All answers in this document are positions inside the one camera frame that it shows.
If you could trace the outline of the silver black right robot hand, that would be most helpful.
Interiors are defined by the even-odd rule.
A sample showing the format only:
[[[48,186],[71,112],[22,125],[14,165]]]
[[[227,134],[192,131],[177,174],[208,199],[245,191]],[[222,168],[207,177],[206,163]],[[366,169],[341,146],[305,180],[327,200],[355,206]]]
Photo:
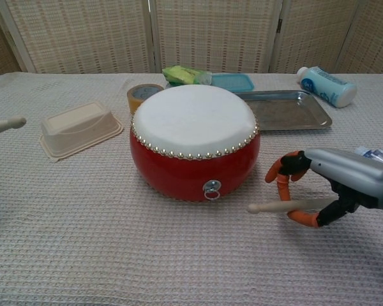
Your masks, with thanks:
[[[360,206],[383,210],[383,163],[346,150],[314,147],[289,152],[272,164],[264,180],[267,183],[275,180],[280,199],[288,201],[289,182],[298,181],[308,170],[328,180],[338,199],[312,214],[290,210],[287,216],[293,221],[321,228]]]

